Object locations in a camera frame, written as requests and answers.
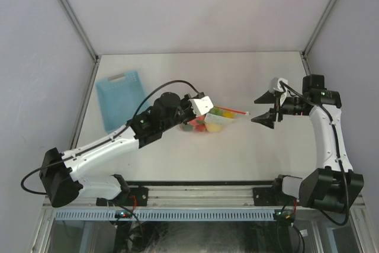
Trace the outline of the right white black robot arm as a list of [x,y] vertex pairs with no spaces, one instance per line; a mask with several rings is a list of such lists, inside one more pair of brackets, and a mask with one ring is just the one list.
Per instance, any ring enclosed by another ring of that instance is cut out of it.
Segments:
[[325,87],[323,75],[305,76],[302,92],[284,78],[273,78],[255,103],[273,106],[254,117],[254,123],[273,129],[284,116],[307,116],[314,131],[316,169],[305,178],[279,175],[272,186],[273,201],[285,205],[296,198],[302,207],[346,213],[361,192],[364,177],[354,171],[345,149],[340,94]]

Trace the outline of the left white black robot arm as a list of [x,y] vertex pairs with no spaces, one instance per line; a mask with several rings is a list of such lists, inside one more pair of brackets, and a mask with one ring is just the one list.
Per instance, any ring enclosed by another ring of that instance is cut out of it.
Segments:
[[131,189],[123,176],[110,174],[98,178],[93,176],[92,169],[161,139],[165,131],[207,114],[212,107],[210,97],[203,93],[180,98],[165,92],[153,105],[101,139],[65,152],[48,150],[39,176],[52,207],[66,206],[77,198],[126,204]]

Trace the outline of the clear zip top bag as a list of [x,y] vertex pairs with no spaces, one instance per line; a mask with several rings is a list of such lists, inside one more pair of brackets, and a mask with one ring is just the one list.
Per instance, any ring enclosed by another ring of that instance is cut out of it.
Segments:
[[250,112],[248,111],[239,111],[239,110],[234,110],[231,108],[224,108],[224,107],[219,107],[219,106],[215,106],[215,107],[223,109],[224,111],[231,111],[235,114],[235,117],[233,119],[230,119],[226,117],[215,116],[208,112],[207,114],[201,116],[201,117],[204,117],[205,124],[206,123],[219,124],[223,126],[223,129],[225,129],[230,124],[235,123],[237,119],[250,116]]

